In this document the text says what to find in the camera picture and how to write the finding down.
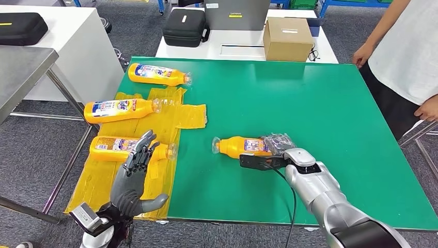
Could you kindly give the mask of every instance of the floor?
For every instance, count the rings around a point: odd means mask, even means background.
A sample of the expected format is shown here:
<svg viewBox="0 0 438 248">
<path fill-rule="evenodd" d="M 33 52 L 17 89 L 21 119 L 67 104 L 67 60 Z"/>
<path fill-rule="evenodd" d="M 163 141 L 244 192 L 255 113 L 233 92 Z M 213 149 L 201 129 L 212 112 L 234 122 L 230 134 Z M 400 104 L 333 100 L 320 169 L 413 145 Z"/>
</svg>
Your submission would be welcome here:
<svg viewBox="0 0 438 248">
<path fill-rule="evenodd" d="M 149 3 L 98 0 L 97 9 L 100 16 L 112 22 L 113 31 L 109 38 L 122 50 L 124 57 L 155 55 L 169 6 L 163 17 L 158 13 L 155 0 Z M 328 9 L 324 30 L 340 63 L 351 61 L 353 52 L 366 39 L 383 12 L 384 9 L 370 8 Z M 23 101 L 18 108 L 18 111 L 74 115 L 68 104 L 59 102 Z M 42 209 L 85 128 L 79 121 L 8 117 L 0 125 L 0 195 Z M 90 139 L 51 210 L 52 214 L 62 218 L 61 224 L 46 224 L 0 208 L 0 245 L 15 247 L 21 241 L 33 240 L 40 247 L 80 246 L 81 229 L 61 212 L 80 176 Z M 433 160 L 438 162 L 438 139 L 427 136 L 422 140 Z M 403 152 L 432 206 L 438 211 L 437 180 L 430 175 L 425 160 L 414 145 Z M 136 221 L 132 247 L 284 247 L 288 230 L 288 227 L 267 225 L 192 222 L 162 225 Z M 403 232 L 402 235 L 412 247 L 438 247 L 436 233 Z M 297 227 L 289 247 L 326 247 L 326 244 L 321 231 L 310 232 Z"/>
</svg>

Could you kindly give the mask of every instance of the silver robotic arm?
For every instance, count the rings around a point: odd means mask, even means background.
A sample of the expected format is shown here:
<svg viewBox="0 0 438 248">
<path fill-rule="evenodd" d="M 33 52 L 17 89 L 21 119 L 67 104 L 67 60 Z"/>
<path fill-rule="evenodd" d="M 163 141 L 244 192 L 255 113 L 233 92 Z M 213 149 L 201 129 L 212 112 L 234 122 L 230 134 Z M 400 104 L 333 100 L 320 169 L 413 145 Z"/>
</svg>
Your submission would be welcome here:
<svg viewBox="0 0 438 248">
<path fill-rule="evenodd" d="M 327 167 L 306 150 L 291 148 L 283 156 L 291 162 L 286 180 L 317 219 L 331 248 L 410 247 L 392 227 L 351 205 Z"/>
</svg>

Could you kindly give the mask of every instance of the yellow plastic bag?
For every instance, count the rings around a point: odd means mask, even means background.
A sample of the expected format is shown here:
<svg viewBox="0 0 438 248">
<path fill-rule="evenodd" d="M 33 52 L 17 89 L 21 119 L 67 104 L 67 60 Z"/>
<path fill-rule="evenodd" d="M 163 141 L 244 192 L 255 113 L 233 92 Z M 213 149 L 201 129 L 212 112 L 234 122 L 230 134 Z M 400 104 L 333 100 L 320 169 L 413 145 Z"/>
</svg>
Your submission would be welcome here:
<svg viewBox="0 0 438 248">
<path fill-rule="evenodd" d="M 207 122 L 205 105 L 183 105 L 182 99 L 186 92 L 183 88 L 167 87 L 152 88 L 148 99 L 160 99 L 162 111 L 150 114 L 141 119 L 129 119 L 104 123 L 100 136 L 140 137 L 152 129 L 157 134 L 157 140 L 163 144 L 179 144 L 180 129 L 204 128 Z M 139 94 L 126 95 L 117 93 L 115 99 L 141 98 Z M 171 196 L 177 160 L 159 160 L 148 166 L 145 180 L 145 190 L 141 199 L 155 198 L 161 193 Z M 120 162 L 104 162 L 87 159 L 81 177 L 76 185 L 65 213 L 72 211 L 82 202 L 86 202 L 97 211 L 109 202 L 111 185 L 114 181 Z M 163 208 L 141 214 L 136 219 L 165 219 L 169 209 L 169 200 Z"/>
</svg>

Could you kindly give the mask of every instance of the robotic thumb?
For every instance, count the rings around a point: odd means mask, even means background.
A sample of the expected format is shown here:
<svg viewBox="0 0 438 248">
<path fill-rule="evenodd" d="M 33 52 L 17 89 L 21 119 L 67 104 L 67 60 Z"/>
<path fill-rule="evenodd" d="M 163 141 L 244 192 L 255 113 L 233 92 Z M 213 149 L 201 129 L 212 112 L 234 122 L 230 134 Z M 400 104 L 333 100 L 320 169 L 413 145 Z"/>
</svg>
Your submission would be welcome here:
<svg viewBox="0 0 438 248">
<path fill-rule="evenodd" d="M 168 195 L 160 194 L 153 200 L 141 200 L 140 204 L 142 206 L 143 213 L 152 212 L 162 208 L 167 199 L 169 199 Z"/>
</svg>

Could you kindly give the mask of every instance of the stainless steel table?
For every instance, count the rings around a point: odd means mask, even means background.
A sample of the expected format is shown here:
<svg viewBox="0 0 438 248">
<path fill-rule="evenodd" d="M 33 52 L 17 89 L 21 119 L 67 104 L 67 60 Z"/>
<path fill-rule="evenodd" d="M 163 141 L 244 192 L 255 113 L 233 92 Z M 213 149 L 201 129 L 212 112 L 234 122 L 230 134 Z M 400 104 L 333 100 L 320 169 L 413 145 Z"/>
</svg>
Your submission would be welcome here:
<svg viewBox="0 0 438 248">
<path fill-rule="evenodd" d="M 85 121 L 83 105 L 76 102 L 59 77 L 51 69 L 58 57 L 58 54 L 52 48 L 0 45 L 0 124 L 3 123 L 9 115 Z M 44 74 L 53 81 L 59 91 L 78 112 L 80 117 L 13 111 Z M 42 211 L 23 206 L 1 196 L 0 206 L 28 214 L 50 223 L 59 223 L 58 218 L 48 213 L 92 129 L 99 131 L 99 126 L 89 124 Z"/>
</svg>

